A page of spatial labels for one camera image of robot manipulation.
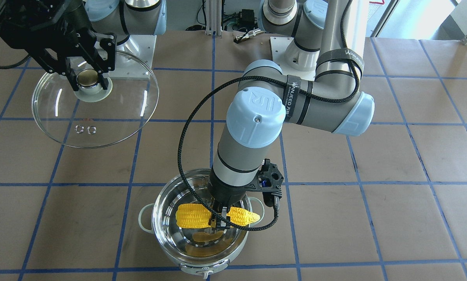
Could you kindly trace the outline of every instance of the velcro strap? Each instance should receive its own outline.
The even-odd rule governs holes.
[[[343,59],[352,60],[360,69],[360,74],[364,72],[364,60],[360,55],[358,55],[358,53],[355,53],[355,51],[349,48],[330,50],[323,53],[322,55],[319,55],[319,59],[317,59],[317,67],[319,67],[319,65],[323,64],[324,62],[334,62],[336,60]]]
[[[298,99],[299,88],[301,87],[301,78],[298,76],[288,75],[287,85],[284,89],[284,100],[282,101],[285,106],[285,121],[291,119],[294,113],[294,105]]]

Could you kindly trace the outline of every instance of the pot handle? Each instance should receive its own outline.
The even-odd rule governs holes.
[[[143,231],[145,231],[147,233],[150,233],[150,234],[155,234],[155,233],[154,233],[153,229],[147,229],[147,228],[145,228],[145,226],[143,226],[143,224],[141,224],[141,215],[143,215],[143,212],[145,210],[147,210],[148,208],[153,207],[153,204],[154,203],[151,203],[151,204],[148,204],[147,206],[141,208],[140,213],[138,214],[138,225],[140,226],[141,230],[143,230]]]
[[[249,200],[249,202],[256,201],[256,202],[258,202],[258,203],[260,204],[260,206],[262,207],[262,215],[260,216],[260,220],[257,221],[257,222],[253,222],[253,223],[251,224],[251,226],[255,226],[256,224],[259,224],[259,223],[263,220],[263,218],[264,218],[264,205],[263,205],[263,202],[262,202],[260,199],[256,198],[256,197],[250,197],[250,196],[248,196],[248,200]]]

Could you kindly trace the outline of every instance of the metal ring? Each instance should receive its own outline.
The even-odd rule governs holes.
[[[84,132],[84,126],[76,125],[75,130],[76,130],[76,133],[82,133],[82,132]]]
[[[95,126],[88,126],[86,128],[87,130],[87,133],[89,133],[90,135],[94,135],[96,133],[96,127]]]

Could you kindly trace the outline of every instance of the glass lid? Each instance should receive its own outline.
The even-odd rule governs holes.
[[[71,67],[79,91],[65,76],[46,73],[32,95],[34,119],[50,138],[73,148],[102,148],[131,137],[150,120],[159,86],[138,57],[116,51],[116,69],[103,75],[107,89],[82,57],[72,58]]]

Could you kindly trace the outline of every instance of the metal pot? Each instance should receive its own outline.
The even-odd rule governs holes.
[[[207,191],[209,173],[210,169],[195,169],[185,172],[191,187],[206,203],[210,203],[211,197]],[[247,196],[244,196],[234,206],[251,212],[251,201],[256,201],[263,207],[259,199]],[[202,275],[206,279],[210,274],[224,270],[239,255],[248,238],[248,232],[237,228],[227,229],[223,233],[212,233],[211,228],[180,228],[176,225],[175,215],[178,206],[184,203],[197,203],[197,201],[178,175],[164,186],[155,203],[141,209],[138,216],[139,226],[143,231],[155,235],[168,258],[183,272]],[[141,224],[141,215],[152,207],[152,229],[147,229]],[[204,237],[204,235],[215,238],[208,242],[203,242],[204,239],[198,242],[196,238],[198,236]]]

